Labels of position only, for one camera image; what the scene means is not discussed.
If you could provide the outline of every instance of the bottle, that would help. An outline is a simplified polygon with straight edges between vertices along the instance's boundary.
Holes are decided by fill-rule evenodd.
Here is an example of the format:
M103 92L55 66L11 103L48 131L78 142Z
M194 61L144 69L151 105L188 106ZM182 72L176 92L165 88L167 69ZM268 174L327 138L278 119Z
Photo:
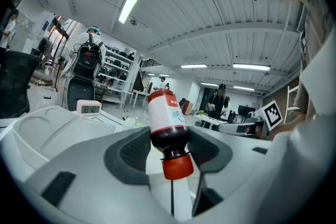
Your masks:
M185 146L190 133L176 96L171 90L158 90L148 97L151 141L163 153L163 173L166 179L176 180L194 171Z

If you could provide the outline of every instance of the digital timer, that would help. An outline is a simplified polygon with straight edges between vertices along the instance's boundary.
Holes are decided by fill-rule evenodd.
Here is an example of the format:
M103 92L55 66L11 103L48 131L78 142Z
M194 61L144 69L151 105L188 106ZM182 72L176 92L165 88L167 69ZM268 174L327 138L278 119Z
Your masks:
M82 116L100 115L101 103L91 100L78 100L77 114Z

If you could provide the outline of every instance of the ceiling light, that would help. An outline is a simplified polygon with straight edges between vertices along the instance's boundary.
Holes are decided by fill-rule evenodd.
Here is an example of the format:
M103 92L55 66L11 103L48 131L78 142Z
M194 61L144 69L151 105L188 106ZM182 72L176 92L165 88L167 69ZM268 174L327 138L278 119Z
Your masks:
M247 91L254 91L252 88L246 88L246 87L240 87L240 86L233 86L235 89L240 89L240 90L247 90Z
M119 22L124 24L126 22L127 17L132 11L132 8L136 4L138 0L126 0L124 7L122 8L121 14L119 16Z
M244 68L244 69L255 69L255 70L262 70L262 71L269 71L271 69L270 66L262 66L262 65L247 65L244 63L234 63L234 68Z
M218 87L217 84L211 84L211 83L205 83L205 82L201 82L202 85L207 85L207 86L214 86L214 87Z
M182 68L206 68L206 65L184 65Z

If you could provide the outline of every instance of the bottle label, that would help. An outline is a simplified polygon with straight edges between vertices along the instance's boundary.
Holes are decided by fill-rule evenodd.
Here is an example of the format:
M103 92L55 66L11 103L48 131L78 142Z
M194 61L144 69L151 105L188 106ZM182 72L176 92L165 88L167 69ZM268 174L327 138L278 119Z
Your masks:
M180 105L173 95L162 95L148 105L151 134L171 127L187 127Z

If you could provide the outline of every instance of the brick wall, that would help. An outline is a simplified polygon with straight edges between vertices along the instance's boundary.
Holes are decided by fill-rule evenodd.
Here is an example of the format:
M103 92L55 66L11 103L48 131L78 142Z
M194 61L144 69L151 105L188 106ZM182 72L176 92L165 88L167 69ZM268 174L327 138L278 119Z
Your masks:
M285 119L286 106L287 106L287 86L289 86L292 89L292 88L296 87L297 85L299 85L299 77L297 77L296 79L291 81L289 84L282 87L277 92L271 94L268 97L263 98L262 99L262 105L264 106L264 105L270 103L271 101L275 100L277 102L277 105L279 106L279 110L280 110L280 113L281 113L283 119ZM295 116L296 116L296 114L292 113L290 115L290 117L288 117L286 122L292 121L295 118Z

